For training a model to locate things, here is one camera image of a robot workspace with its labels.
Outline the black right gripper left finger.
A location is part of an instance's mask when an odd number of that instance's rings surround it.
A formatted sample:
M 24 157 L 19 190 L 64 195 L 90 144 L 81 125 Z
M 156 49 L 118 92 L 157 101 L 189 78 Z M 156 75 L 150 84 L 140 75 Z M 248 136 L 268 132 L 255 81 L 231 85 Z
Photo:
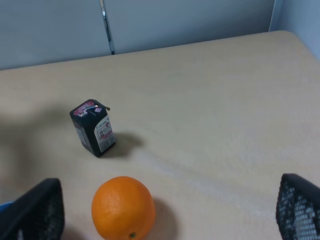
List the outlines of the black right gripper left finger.
M 2 240 L 59 240 L 65 227 L 61 182 L 46 178 L 0 214 Z

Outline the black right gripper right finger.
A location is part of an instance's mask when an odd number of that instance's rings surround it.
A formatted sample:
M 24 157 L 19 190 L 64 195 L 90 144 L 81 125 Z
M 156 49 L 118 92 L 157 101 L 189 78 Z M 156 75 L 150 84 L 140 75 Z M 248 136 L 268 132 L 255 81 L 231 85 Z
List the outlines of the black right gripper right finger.
M 320 188 L 295 173 L 281 176 L 275 219 L 283 240 L 320 238 Z

